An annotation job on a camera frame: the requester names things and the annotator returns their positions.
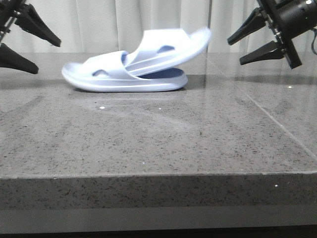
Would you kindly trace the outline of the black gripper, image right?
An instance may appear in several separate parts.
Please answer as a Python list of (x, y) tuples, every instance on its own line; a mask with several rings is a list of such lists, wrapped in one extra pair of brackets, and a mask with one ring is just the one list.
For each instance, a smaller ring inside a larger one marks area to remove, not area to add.
[(251, 12), (241, 27), (227, 39), (227, 42), (229, 45), (237, 43), (265, 27), (265, 21), (268, 22), (276, 41), (270, 41), (241, 57), (240, 64), (286, 58), (291, 69), (299, 67), (302, 62), (292, 39), (316, 27), (317, 2), (315, 0), (260, 0), (258, 3), (260, 7)]

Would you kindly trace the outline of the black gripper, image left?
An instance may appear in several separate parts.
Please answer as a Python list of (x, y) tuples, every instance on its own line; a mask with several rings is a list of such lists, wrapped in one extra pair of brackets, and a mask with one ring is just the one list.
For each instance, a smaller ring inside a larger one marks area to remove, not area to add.
[(0, 66), (37, 74), (39, 68), (28, 59), (2, 43), (15, 22), (22, 30), (60, 47), (61, 39), (43, 22), (35, 8), (25, 0), (0, 1)]

